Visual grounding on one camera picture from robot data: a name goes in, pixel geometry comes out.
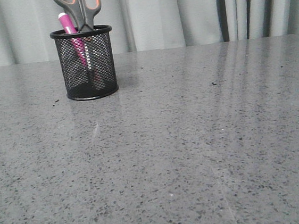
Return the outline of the grey orange handled scissors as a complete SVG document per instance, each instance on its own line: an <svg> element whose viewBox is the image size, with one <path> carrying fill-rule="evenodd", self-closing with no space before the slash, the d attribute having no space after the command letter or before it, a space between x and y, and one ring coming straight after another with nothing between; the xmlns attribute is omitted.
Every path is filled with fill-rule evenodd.
<svg viewBox="0 0 299 224"><path fill-rule="evenodd" d="M94 7L88 7L86 0L71 0L70 2L66 0L53 1L66 10L66 12L60 13L58 18L67 35L94 30L93 20L94 16L101 10L101 0L95 0L96 6ZM87 82L92 84L94 70L89 52L85 47L85 41L82 38L73 38L72 44L86 73Z"/></svg>

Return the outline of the black mesh pen cup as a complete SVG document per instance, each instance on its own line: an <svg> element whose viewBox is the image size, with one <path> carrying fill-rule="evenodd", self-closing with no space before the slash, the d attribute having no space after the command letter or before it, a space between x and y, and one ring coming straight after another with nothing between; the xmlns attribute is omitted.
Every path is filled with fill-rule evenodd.
<svg viewBox="0 0 299 224"><path fill-rule="evenodd" d="M67 97L73 100L98 99L119 88L110 40L111 26L95 26L93 31L50 33L60 60Z"/></svg>

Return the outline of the grey pleated curtain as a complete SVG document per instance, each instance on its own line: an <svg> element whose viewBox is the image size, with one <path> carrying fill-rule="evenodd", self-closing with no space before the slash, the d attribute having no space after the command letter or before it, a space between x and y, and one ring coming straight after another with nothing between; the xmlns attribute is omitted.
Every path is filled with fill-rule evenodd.
<svg viewBox="0 0 299 224"><path fill-rule="evenodd" d="M0 65L56 59L53 0L0 0ZM299 0L102 0L115 53L299 33Z"/></svg>

